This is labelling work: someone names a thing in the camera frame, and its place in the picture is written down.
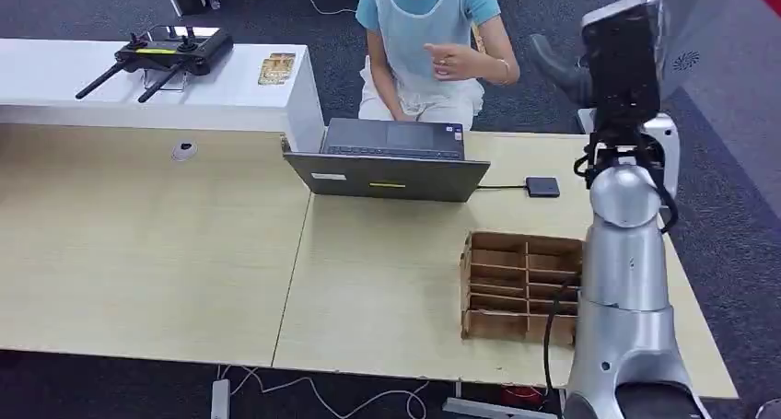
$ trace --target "laptop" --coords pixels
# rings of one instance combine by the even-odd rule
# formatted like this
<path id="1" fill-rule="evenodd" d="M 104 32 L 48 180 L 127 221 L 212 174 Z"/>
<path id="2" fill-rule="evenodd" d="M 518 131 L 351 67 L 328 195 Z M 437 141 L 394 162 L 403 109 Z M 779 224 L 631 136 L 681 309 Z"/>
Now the laptop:
<path id="1" fill-rule="evenodd" d="M 463 135 L 459 124 L 333 119 L 322 153 L 284 157 L 313 193 L 464 203 L 490 163 L 463 159 L 456 129 Z"/>

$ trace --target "black cable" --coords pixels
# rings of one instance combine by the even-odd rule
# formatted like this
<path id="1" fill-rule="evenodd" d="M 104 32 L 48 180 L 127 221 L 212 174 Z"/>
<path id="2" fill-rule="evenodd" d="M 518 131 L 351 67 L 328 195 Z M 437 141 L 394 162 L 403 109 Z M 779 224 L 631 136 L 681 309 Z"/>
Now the black cable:
<path id="1" fill-rule="evenodd" d="M 551 311 L 548 313 L 548 320 L 545 322 L 545 334 L 542 337 L 542 368 L 545 371 L 545 398 L 550 398 L 554 394 L 554 384 L 551 382 L 551 363 L 550 363 L 550 356 L 549 356 L 549 349 L 551 347 L 551 330 L 554 326 L 554 317 L 558 314 L 559 311 L 559 304 L 561 303 L 561 298 L 564 295 L 564 292 L 566 291 L 566 288 L 574 284 L 577 279 L 580 279 L 580 275 L 576 274 L 573 276 L 569 276 L 565 279 L 565 281 L 562 283 L 561 287 L 559 287 L 558 291 L 556 292 L 556 296 L 554 297 L 554 302 L 551 305 Z M 562 419 L 562 411 L 561 411 L 561 405 L 556 406 L 556 417 L 559 419 Z"/>
<path id="2" fill-rule="evenodd" d="M 575 161 L 575 166 L 572 167 L 572 170 L 580 178 L 586 178 L 586 171 L 585 170 L 580 170 L 580 166 L 583 166 L 583 163 L 585 163 L 588 160 L 589 160 L 589 154 L 586 154 L 583 157 L 578 158 Z"/>
<path id="3" fill-rule="evenodd" d="M 501 190 L 501 189 L 529 189 L 529 187 L 526 186 L 526 184 L 515 184 L 511 186 L 477 186 L 478 189 L 482 190 Z"/>
<path id="4" fill-rule="evenodd" d="M 651 179 L 654 181 L 654 186 L 657 189 L 657 193 L 659 194 L 659 199 L 661 199 L 662 203 L 667 205 L 667 207 L 670 209 L 670 218 L 661 228 L 661 233 L 665 234 L 669 232 L 670 229 L 678 222 L 678 205 L 675 203 L 672 195 L 670 195 L 670 191 L 668 191 L 667 187 L 664 186 L 664 177 L 659 175 L 659 172 L 651 167 L 651 156 L 648 154 L 646 141 L 643 140 L 643 136 L 640 133 L 637 133 L 635 134 L 635 140 L 637 154 L 640 158 L 640 165 L 648 170 Z"/>

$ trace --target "light blue t-shirt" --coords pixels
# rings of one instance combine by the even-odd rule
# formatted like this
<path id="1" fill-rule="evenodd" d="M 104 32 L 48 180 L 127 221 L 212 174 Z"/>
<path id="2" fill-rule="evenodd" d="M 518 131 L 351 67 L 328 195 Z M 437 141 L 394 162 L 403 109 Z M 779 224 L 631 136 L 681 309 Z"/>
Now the light blue t-shirt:
<path id="1" fill-rule="evenodd" d="M 421 15 L 430 11 L 438 0 L 393 0 L 404 11 Z M 496 0 L 461 0 L 464 14 L 480 26 L 501 12 Z M 379 31 L 379 17 L 376 0 L 358 1 L 356 18 L 364 28 Z"/>

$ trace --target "small card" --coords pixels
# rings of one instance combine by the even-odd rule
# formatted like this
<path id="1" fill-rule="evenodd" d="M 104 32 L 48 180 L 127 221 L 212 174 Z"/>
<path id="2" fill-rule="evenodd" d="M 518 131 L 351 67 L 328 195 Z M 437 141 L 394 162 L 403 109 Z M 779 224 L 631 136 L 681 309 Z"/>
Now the small card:
<path id="1" fill-rule="evenodd" d="M 263 60 L 259 85 L 283 85 L 293 72 L 294 53 L 274 52 Z"/>

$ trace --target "laptop keyboard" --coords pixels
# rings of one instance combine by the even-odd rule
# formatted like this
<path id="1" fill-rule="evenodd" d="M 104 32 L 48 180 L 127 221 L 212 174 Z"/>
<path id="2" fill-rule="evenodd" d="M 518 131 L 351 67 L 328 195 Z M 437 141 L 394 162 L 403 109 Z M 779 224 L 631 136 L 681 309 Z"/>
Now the laptop keyboard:
<path id="1" fill-rule="evenodd" d="M 429 159 L 460 159 L 458 152 L 420 150 L 420 149 L 388 149 L 376 147 L 353 147 L 347 145 L 332 145 L 328 147 L 328 154 L 331 155 L 368 155 L 381 157 L 410 157 L 410 158 L 429 158 Z"/>

